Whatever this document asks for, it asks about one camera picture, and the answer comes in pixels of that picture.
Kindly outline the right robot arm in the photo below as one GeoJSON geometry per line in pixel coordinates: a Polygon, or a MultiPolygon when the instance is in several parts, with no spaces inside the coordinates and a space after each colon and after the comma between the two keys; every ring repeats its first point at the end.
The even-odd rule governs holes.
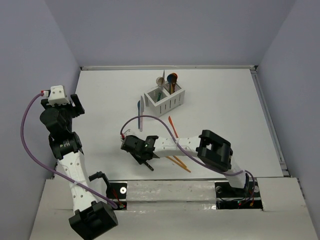
{"type": "Polygon", "coordinates": [[[145,140],[127,130],[121,140],[120,148],[130,153],[139,164],[169,156],[190,157],[205,168],[224,175],[235,196],[249,192],[249,174],[232,160],[231,143],[210,130],[203,130],[194,137],[173,139],[150,135],[145,140]]]}

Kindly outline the white two-compartment utensil caddy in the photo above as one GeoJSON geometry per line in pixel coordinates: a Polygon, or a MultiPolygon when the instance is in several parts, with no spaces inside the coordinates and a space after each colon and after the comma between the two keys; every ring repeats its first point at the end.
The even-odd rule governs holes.
{"type": "Polygon", "coordinates": [[[185,89],[176,83],[174,92],[170,94],[169,88],[170,84],[166,81],[162,88],[160,100],[158,100],[161,90],[159,86],[155,86],[144,92],[145,106],[156,117],[160,117],[184,103],[185,89]]]}

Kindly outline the orange-red plastic knife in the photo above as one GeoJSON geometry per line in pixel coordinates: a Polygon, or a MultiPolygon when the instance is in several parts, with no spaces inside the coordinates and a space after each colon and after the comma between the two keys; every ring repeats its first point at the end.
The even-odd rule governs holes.
{"type": "Polygon", "coordinates": [[[177,131],[176,131],[176,128],[175,128],[175,126],[174,126],[174,123],[173,123],[172,118],[171,118],[170,115],[168,116],[168,121],[169,121],[169,123],[170,123],[170,125],[171,125],[171,127],[172,127],[172,130],[173,130],[173,132],[174,132],[175,137],[176,137],[176,138],[179,138],[178,133],[177,133],[177,131]]]}

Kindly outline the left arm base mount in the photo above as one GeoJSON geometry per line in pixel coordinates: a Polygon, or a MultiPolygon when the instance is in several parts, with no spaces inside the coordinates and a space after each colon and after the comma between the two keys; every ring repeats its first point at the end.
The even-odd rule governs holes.
{"type": "Polygon", "coordinates": [[[125,181],[111,181],[107,187],[106,196],[116,205],[118,211],[127,210],[128,183],[125,181]]]}

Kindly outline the orange-red plastic spoon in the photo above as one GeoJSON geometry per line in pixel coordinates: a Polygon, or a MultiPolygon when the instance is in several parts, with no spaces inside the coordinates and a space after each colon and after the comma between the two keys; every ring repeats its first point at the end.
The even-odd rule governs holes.
{"type": "Polygon", "coordinates": [[[178,75],[176,73],[173,73],[173,80],[172,80],[172,84],[175,85],[177,83],[178,80],[178,75]]]}

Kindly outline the metal knife teal handle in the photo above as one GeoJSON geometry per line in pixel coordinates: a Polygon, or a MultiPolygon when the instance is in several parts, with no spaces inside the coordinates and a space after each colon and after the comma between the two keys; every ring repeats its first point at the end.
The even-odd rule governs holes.
{"type": "Polygon", "coordinates": [[[165,70],[163,70],[162,76],[160,76],[156,79],[156,84],[159,87],[159,92],[157,95],[157,101],[159,102],[162,99],[163,88],[165,85],[165,70]]]}

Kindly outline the blue plastic knife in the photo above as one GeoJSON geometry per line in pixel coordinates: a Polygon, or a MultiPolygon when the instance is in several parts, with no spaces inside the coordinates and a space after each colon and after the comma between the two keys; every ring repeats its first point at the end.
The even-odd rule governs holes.
{"type": "MultiPolygon", "coordinates": [[[[137,116],[140,116],[140,107],[141,107],[141,101],[139,100],[138,102],[137,102],[137,116]]],[[[140,130],[140,118],[138,117],[137,118],[137,128],[138,128],[138,130],[140,130]]]]}

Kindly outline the yellow plastic knife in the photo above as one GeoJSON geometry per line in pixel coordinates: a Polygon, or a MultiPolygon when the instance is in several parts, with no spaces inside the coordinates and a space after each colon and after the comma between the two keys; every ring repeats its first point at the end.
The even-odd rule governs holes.
{"type": "Polygon", "coordinates": [[[184,168],[188,168],[184,163],[183,163],[183,161],[182,160],[180,160],[177,156],[173,156],[184,168]]]}
{"type": "Polygon", "coordinates": [[[185,171],[187,171],[188,173],[191,173],[191,171],[188,168],[183,167],[174,157],[166,156],[166,158],[172,161],[174,164],[181,167],[182,169],[184,169],[185,171]]]}

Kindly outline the beige long spoon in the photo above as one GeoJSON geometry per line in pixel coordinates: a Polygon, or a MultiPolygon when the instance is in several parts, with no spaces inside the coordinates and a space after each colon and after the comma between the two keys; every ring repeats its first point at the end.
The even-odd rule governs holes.
{"type": "Polygon", "coordinates": [[[161,87],[165,84],[165,79],[163,77],[158,77],[155,82],[159,87],[161,87]]]}

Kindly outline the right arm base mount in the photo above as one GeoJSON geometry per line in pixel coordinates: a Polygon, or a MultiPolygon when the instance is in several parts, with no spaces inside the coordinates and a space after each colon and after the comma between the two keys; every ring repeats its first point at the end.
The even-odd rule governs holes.
{"type": "Polygon", "coordinates": [[[214,183],[216,193],[216,208],[218,210],[239,209],[263,209],[259,185],[255,182],[254,194],[252,194],[253,182],[249,182],[248,191],[233,188],[227,181],[214,183]]]}

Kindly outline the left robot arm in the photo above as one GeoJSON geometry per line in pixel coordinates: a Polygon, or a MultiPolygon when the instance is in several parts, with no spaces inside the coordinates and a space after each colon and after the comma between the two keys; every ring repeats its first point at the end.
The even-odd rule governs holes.
{"type": "Polygon", "coordinates": [[[41,100],[44,111],[39,119],[49,131],[49,145],[54,157],[68,179],[74,215],[69,218],[71,228],[84,240],[94,240],[118,225],[114,204],[98,199],[110,194],[111,185],[97,181],[92,193],[85,168],[85,156],[80,137],[72,130],[73,119],[85,110],[76,94],[70,97],[41,100]]]}

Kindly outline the blue plastic spoon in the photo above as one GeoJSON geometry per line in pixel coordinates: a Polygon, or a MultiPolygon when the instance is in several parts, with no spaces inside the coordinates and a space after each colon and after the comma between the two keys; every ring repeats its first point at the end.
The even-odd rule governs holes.
{"type": "Polygon", "coordinates": [[[172,88],[173,88],[173,80],[175,80],[175,75],[173,74],[173,73],[171,73],[171,74],[169,74],[168,76],[167,76],[167,81],[168,81],[168,84],[169,84],[169,87],[168,87],[168,92],[170,93],[170,94],[172,94],[173,92],[172,92],[172,88]]]}

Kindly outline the pink plastic knife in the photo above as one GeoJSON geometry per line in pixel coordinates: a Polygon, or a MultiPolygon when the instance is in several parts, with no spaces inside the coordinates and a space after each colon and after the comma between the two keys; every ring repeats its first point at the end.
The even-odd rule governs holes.
{"type": "MultiPolygon", "coordinates": [[[[141,95],[140,96],[140,107],[139,107],[139,115],[140,116],[142,116],[144,114],[144,107],[145,107],[144,97],[141,95]]],[[[139,131],[140,132],[143,131],[143,118],[142,117],[139,118],[139,131]]]]}

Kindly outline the metal knife black handle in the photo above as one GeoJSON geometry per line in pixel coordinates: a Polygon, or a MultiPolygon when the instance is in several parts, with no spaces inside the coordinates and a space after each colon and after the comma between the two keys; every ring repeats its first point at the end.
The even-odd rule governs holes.
{"type": "Polygon", "coordinates": [[[149,163],[147,163],[146,161],[143,162],[142,164],[145,165],[149,170],[154,171],[154,168],[149,163]]]}

